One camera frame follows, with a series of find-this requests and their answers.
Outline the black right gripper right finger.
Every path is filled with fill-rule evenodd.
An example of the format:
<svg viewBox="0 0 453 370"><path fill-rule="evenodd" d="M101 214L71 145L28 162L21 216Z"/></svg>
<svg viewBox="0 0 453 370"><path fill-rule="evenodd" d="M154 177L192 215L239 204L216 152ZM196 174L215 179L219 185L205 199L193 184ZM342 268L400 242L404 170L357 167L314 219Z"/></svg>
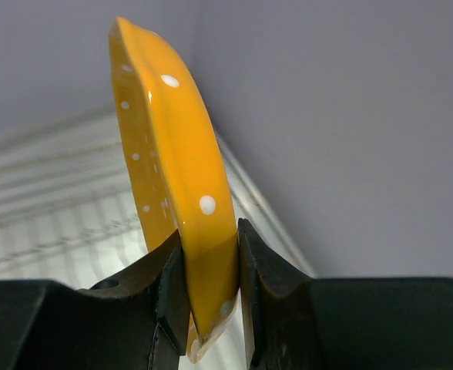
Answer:
<svg viewBox="0 0 453 370"><path fill-rule="evenodd" d="M312 278L238 241L249 369L453 369L453 278Z"/></svg>

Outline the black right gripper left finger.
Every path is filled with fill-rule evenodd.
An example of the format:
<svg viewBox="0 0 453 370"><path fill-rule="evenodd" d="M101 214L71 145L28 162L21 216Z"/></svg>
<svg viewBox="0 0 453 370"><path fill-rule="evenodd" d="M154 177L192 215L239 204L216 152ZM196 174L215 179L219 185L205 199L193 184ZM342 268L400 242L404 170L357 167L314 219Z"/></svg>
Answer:
<svg viewBox="0 0 453 370"><path fill-rule="evenodd" d="M176 369L189 323L174 233L89 289L0 281L0 369Z"/></svg>

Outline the yellow polka dot plate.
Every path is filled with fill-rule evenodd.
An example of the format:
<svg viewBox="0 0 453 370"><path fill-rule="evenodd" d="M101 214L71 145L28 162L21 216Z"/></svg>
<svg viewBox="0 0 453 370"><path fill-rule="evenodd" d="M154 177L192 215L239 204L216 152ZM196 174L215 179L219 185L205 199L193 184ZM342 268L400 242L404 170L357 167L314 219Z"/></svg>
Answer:
<svg viewBox="0 0 453 370"><path fill-rule="evenodd" d="M118 17L109 55L146 247L180 236L191 304L186 353L197 363L231 319L239 289L236 218L220 149L196 83L165 39Z"/></svg>

